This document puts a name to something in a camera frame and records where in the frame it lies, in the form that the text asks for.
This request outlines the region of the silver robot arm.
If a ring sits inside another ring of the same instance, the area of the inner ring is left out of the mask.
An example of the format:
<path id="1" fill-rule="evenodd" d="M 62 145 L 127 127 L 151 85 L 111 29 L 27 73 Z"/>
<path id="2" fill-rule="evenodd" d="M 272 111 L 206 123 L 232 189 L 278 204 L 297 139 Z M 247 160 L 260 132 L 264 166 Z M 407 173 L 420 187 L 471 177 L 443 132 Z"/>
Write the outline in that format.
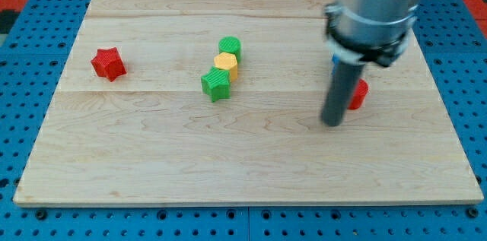
<path id="1" fill-rule="evenodd" d="M 420 0 L 333 0 L 325 37 L 341 63 L 391 66 L 405 51 Z"/>

